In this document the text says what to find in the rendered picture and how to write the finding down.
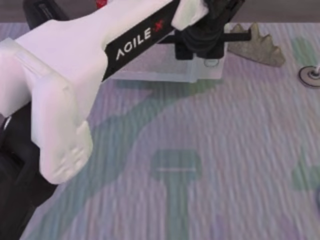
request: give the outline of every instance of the red x logo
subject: red x logo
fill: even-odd
[[[159,20],[154,24],[153,31],[159,32],[163,27],[164,27],[164,21],[163,20]]]

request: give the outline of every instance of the metal disc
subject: metal disc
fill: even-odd
[[[298,73],[299,80],[311,88],[320,88],[320,74],[316,73],[316,67],[305,66]]]

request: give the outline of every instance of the brown serrated object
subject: brown serrated object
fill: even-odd
[[[260,64],[281,67],[286,59],[280,49],[275,46],[270,34],[261,36],[259,26],[253,23],[250,26],[252,38],[250,41],[228,43],[228,52]],[[241,24],[236,24],[231,33],[245,33]]]

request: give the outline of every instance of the red object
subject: red object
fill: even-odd
[[[98,9],[104,7],[105,5],[107,5],[107,3],[108,3],[108,0],[95,0],[96,7]]]

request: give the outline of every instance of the round metal base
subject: round metal base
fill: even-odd
[[[298,73],[299,80],[310,88],[320,88],[320,73],[315,66],[305,66]]]

